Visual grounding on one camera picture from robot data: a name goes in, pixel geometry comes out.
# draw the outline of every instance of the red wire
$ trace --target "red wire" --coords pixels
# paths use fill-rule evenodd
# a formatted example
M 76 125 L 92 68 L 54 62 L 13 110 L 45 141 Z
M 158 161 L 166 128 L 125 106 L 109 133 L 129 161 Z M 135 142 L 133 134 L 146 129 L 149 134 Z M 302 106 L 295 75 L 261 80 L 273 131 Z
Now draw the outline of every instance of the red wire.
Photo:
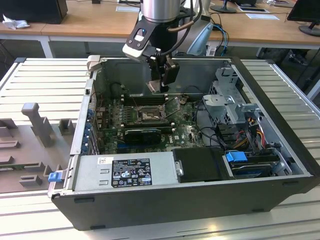
M 244 133 L 245 131 L 240 131 L 237 136 L 236 136 L 236 143 L 239 141 L 239 137 L 240 137 L 240 134 Z

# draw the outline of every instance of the white label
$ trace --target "white label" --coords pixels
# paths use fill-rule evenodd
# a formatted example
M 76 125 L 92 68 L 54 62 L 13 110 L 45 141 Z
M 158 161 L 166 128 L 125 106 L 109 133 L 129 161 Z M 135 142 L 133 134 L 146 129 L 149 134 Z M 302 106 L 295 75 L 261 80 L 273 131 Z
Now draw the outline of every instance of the white label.
M 113 156 L 98 157 L 98 163 L 97 164 L 112 164 L 113 160 L 114 160 Z
M 0 172 L 12 171 L 12 170 L 13 170 L 13 168 L 11 168 L 11 167 L 0 168 Z
M 141 178 L 142 182 L 148 182 L 151 181 L 151 177 L 143 177 Z

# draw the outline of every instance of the desktop computer tower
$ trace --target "desktop computer tower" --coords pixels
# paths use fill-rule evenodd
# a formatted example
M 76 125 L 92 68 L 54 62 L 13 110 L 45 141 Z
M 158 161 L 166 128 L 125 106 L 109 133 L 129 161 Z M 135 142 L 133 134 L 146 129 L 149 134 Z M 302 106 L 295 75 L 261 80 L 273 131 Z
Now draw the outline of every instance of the desktop computer tower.
M 9 0 L 0 2 L 0 14 L 14 20 L 60 24 L 68 11 L 66 0 Z

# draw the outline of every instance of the warning label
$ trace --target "warning label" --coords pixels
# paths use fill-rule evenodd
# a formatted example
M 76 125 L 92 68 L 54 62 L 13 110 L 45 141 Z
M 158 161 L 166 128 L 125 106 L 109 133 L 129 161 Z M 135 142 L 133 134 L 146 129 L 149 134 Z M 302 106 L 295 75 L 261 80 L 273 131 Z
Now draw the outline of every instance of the warning label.
M 112 161 L 114 188 L 152 185 L 150 159 L 126 159 Z

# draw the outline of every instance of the paper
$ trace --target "paper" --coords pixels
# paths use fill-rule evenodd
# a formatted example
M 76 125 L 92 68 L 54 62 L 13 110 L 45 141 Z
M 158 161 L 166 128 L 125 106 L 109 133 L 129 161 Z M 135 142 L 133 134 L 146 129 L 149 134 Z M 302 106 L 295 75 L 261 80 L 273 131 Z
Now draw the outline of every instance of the paper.
M 6 17 L 5 15 L 3 15 L 2 23 L 7 28 L 13 29 L 13 30 L 30 27 L 30 25 L 28 25 L 27 21 L 25 21 L 25 20 L 13 20 L 13 19 Z
M 134 12 L 138 13 L 140 11 L 139 7 L 134 7 L 134 6 L 117 6 L 115 8 L 116 12 Z
M 275 15 L 269 15 L 269 14 L 246 13 L 245 15 L 247 15 L 251 19 L 280 20 Z

